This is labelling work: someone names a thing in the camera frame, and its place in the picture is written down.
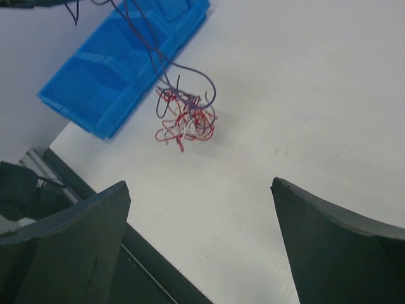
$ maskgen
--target purple wire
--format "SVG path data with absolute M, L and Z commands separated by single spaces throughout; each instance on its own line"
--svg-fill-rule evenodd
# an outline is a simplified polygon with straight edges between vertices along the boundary
M 189 67 L 187 67 L 187 66 L 179 65 L 179 64 L 173 62 L 171 59 L 167 58 L 162 52 L 160 52 L 158 39 L 157 39 L 157 37 L 156 37 L 156 34 L 155 34 L 155 32 L 154 32 L 154 30 L 153 30 L 151 24 L 150 24 L 149 21 L 147 20 L 147 18 L 146 18 L 146 16 L 145 16 L 145 13 L 142 11 L 142 9 L 141 9 L 140 6 L 136 3 L 135 0 L 131 0 L 131 1 L 132 1 L 133 4 L 136 6 L 136 8 L 138 9 L 138 11 L 139 11 L 139 13 L 141 14 L 142 18 L 144 19 L 144 21 L 145 21 L 145 23 L 146 23 L 146 25 L 147 25 L 149 31 L 150 31 L 151 34 L 152 34 L 152 37 L 153 37 L 153 39 L 154 39 L 154 42 L 156 43 L 156 47 L 151 46 L 150 43 L 148 43 L 148 42 L 145 40 L 145 38 L 142 36 L 142 34 L 134 27 L 134 25 L 133 25 L 132 22 L 130 21 L 129 13 L 128 13 L 127 0 L 123 0 L 123 2 L 124 2 L 124 7 L 125 7 L 125 13 L 127 14 L 127 16 L 125 16 L 125 15 L 118 9 L 118 7 L 116 6 L 116 4 L 114 3 L 113 0 L 110 0 L 111 4 L 114 6 L 115 10 L 117 10 L 117 12 L 128 22 L 128 24 L 130 25 L 130 28 L 133 30 L 134 34 L 135 34 L 135 35 L 141 40 L 141 42 L 145 45 L 145 47 L 146 47 L 146 49 L 147 49 L 147 53 L 148 53 L 148 55 L 149 55 L 149 58 L 151 59 L 151 63 L 152 63 L 153 69 L 154 69 L 156 75 L 158 76 L 158 79 L 159 79 L 160 81 L 162 81 L 161 77 L 159 76 L 158 70 L 157 70 L 156 66 L 154 65 L 153 57 L 152 57 L 152 55 L 151 55 L 150 49 L 158 54 L 158 58 L 159 58 L 159 62 L 160 62 L 161 68 L 162 68 L 162 72 L 163 72 L 163 75 L 165 76 L 165 79 L 166 79 L 166 82 L 165 82 L 165 81 L 162 81 L 162 82 L 163 82 L 165 85 L 167 85 L 168 87 L 170 87 L 170 90 L 172 90 L 172 91 L 174 92 L 174 94 L 176 95 L 176 97 L 177 97 L 179 100 L 181 100 L 184 104 L 186 104 L 187 106 L 189 106 L 190 108 L 197 108 L 197 109 L 209 108 L 209 107 L 214 103 L 214 100 L 215 100 L 215 98 L 216 98 L 216 87 L 215 87 L 213 81 L 212 81 L 206 74 L 202 73 L 201 71 L 196 70 L 196 69 L 194 69 L 194 68 L 189 68 Z M 207 91 L 206 91 L 206 92 L 205 92 L 206 104 L 205 104 L 204 106 L 197 106 L 197 105 L 195 105 L 195 104 L 193 104 L 193 103 L 190 103 L 188 99 L 192 99 L 194 96 L 191 95 L 191 94 L 184 93 L 184 92 L 178 90 L 176 87 L 173 87 L 173 86 L 172 86 L 172 84 L 170 83 L 169 78 L 168 78 L 168 76 L 167 76 L 166 68 L 165 68 L 165 66 L 164 66 L 164 64 L 163 64 L 162 58 L 163 58 L 164 60 L 166 60 L 169 64 L 174 65 L 175 67 L 181 68 L 181 69 L 183 69 L 183 70 L 188 70 L 188 71 L 191 71 L 191 72 L 194 72 L 194 73 L 197 73 L 197 74 L 203 76 L 203 77 L 210 83 L 210 85 L 211 85 L 212 88 L 213 88 L 213 97 L 212 97 L 212 99 L 211 99 L 211 100 L 208 99 L 208 97 L 207 97 Z M 184 93 L 184 94 L 187 96 L 187 99 L 184 99 L 183 97 L 181 97 L 180 93 Z

